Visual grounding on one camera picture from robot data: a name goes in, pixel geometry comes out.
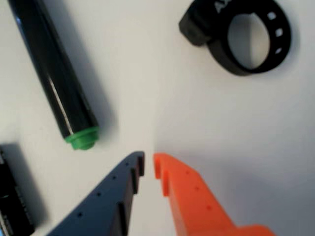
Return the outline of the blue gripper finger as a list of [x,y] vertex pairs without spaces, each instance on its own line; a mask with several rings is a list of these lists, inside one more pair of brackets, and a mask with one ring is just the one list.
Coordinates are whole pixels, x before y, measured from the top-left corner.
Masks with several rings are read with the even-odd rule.
[[129,154],[49,234],[126,236],[133,196],[138,192],[144,165],[144,152]]

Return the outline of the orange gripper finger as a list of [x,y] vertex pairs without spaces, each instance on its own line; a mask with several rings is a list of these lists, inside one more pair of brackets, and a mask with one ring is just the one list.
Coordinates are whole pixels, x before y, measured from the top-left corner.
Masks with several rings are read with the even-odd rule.
[[179,236],[272,236],[261,225],[236,226],[192,167],[166,153],[155,153],[155,176],[169,198]]

